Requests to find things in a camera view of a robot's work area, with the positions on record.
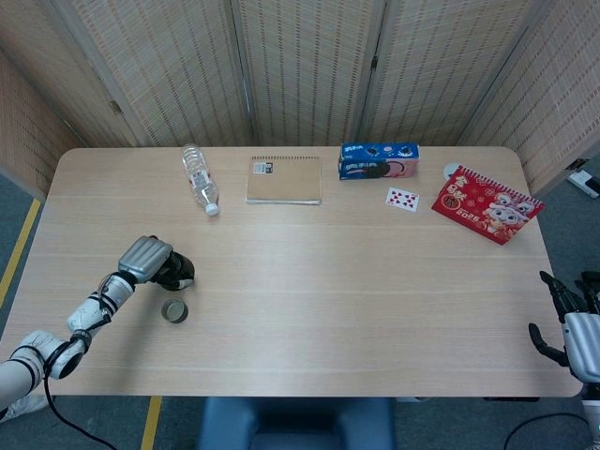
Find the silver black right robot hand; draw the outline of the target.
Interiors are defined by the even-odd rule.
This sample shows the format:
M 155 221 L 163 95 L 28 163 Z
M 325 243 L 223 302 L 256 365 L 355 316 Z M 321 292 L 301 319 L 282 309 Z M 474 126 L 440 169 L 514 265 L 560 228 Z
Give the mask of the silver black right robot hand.
M 534 348 L 561 367 L 569 368 L 582 383 L 599 384 L 599 273 L 584 271 L 572 292 L 551 274 L 540 271 L 562 327 L 563 350 L 547 345 L 539 327 L 528 325 Z

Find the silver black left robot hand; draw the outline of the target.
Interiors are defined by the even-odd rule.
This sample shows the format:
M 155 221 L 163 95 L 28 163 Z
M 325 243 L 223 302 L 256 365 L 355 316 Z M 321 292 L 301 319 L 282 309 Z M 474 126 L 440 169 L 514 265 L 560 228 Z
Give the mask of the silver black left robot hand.
M 154 235 L 142 236 L 122 255 L 117 273 L 135 286 L 156 283 L 167 291 L 181 291 L 194 282 L 191 260 Z

